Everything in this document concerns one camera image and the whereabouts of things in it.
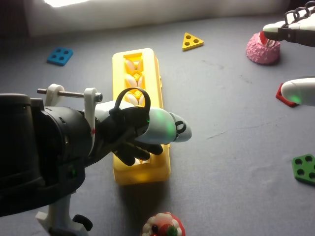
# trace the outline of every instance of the yellow plastic box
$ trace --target yellow plastic box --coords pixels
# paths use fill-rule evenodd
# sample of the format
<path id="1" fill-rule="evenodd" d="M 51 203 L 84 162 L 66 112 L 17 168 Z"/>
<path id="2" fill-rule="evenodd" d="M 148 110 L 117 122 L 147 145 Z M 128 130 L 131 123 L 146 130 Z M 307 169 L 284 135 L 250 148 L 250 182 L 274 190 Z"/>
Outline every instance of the yellow plastic box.
<path id="1" fill-rule="evenodd" d="M 132 86 L 127 78 L 133 76 L 138 86 L 143 88 L 150 96 L 151 106 L 163 109 L 162 81 L 159 75 L 158 59 L 150 48 L 116 53 L 113 56 L 113 99 L 116 100 L 119 93 Z M 141 94 L 133 94 L 140 105 L 143 105 Z M 130 102 L 127 94 L 124 100 Z M 161 155 L 151 154 L 147 163 L 125 165 L 114 155 L 114 177 L 120 185 L 165 181 L 171 174 L 169 148 L 170 145 L 162 145 Z"/>

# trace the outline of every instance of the yellow triangle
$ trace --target yellow triangle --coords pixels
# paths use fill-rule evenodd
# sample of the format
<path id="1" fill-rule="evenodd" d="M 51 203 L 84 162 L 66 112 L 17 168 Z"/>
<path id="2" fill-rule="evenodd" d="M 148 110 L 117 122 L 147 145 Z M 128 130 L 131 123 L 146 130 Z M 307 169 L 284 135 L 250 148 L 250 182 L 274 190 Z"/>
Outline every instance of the yellow triangle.
<path id="1" fill-rule="evenodd" d="M 203 40 L 193 36 L 190 33 L 185 33 L 184 40 L 183 40 L 183 51 L 187 51 L 193 48 L 197 48 L 203 45 Z"/>

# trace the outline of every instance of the metal rod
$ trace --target metal rod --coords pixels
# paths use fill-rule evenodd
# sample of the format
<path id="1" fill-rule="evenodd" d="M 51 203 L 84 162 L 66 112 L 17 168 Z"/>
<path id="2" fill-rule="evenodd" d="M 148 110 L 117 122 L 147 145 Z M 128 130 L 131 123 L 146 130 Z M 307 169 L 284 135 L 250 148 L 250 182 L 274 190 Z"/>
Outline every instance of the metal rod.
<path id="1" fill-rule="evenodd" d="M 39 88 L 37 93 L 47 94 L 47 89 Z M 76 97 L 76 98 L 84 98 L 84 94 L 80 92 L 67 92 L 67 91 L 59 91 L 58 96 L 62 97 Z M 101 102 L 103 100 L 103 94 L 100 92 L 95 93 L 95 102 Z"/>

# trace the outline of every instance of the blue square block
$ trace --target blue square block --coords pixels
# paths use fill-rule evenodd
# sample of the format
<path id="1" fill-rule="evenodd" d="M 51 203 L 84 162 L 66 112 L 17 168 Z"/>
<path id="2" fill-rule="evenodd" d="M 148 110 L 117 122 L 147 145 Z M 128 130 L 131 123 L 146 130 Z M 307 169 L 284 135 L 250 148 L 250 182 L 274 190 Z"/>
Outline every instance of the blue square block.
<path id="1" fill-rule="evenodd" d="M 73 55 L 73 51 L 68 48 L 56 48 L 51 55 L 49 55 L 47 62 L 56 65 L 65 65 L 70 57 Z"/>

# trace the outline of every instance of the gray table surface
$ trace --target gray table surface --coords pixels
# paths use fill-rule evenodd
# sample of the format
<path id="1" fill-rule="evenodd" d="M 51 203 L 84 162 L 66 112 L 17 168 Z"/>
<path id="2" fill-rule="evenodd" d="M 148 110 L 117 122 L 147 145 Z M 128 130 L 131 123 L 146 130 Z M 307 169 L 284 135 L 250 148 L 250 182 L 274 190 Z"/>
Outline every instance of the gray table surface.
<path id="1" fill-rule="evenodd" d="M 112 56 L 152 48 L 159 59 L 164 108 L 184 117 L 193 137 L 171 146 L 168 181 L 119 187 L 112 155 L 86 169 L 71 215 L 94 223 L 92 236 L 137 236 L 151 215 L 170 211 L 188 236 L 314 234 L 315 189 L 297 182 L 291 159 L 315 154 L 315 109 L 275 98 L 280 83 L 315 75 L 315 49 L 283 42 L 281 61 L 260 66 L 245 56 L 250 37 L 280 17 L 208 19 L 168 25 L 46 36 L 3 45 L 0 92 L 31 97 L 61 84 L 96 87 L 112 99 Z M 185 32 L 204 46 L 182 52 Z M 47 64 L 55 47 L 74 55 L 65 67 Z M 83 109 L 82 100 L 62 105 Z M 0 235 L 46 235 L 37 209 L 0 219 Z"/>

